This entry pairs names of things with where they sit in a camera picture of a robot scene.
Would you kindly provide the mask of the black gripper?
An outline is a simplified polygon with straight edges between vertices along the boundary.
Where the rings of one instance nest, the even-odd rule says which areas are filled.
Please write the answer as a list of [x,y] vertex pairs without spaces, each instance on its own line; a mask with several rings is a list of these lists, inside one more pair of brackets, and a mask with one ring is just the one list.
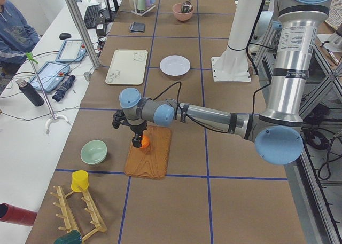
[[147,122],[145,120],[128,120],[130,129],[134,132],[132,138],[132,145],[135,148],[142,147],[143,132],[147,129]]

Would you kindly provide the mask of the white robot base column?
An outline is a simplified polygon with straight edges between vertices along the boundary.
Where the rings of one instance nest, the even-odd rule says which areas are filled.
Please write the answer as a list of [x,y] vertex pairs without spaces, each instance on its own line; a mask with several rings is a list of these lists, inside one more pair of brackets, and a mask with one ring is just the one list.
[[247,47],[253,27],[265,0],[238,0],[226,50],[220,57],[212,57],[215,82],[250,82]]

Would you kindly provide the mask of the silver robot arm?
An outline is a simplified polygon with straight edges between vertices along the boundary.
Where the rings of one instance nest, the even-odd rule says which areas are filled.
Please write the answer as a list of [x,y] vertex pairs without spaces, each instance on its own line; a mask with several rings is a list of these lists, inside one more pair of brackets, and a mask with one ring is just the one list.
[[215,132],[236,134],[255,144],[272,164],[288,164],[302,153],[299,116],[319,25],[328,18],[331,0],[275,0],[274,16],[281,24],[276,60],[266,109],[258,114],[227,113],[177,100],[142,97],[135,88],[121,91],[121,108],[113,126],[127,125],[132,143],[141,147],[148,122],[167,127],[173,120],[192,122]]

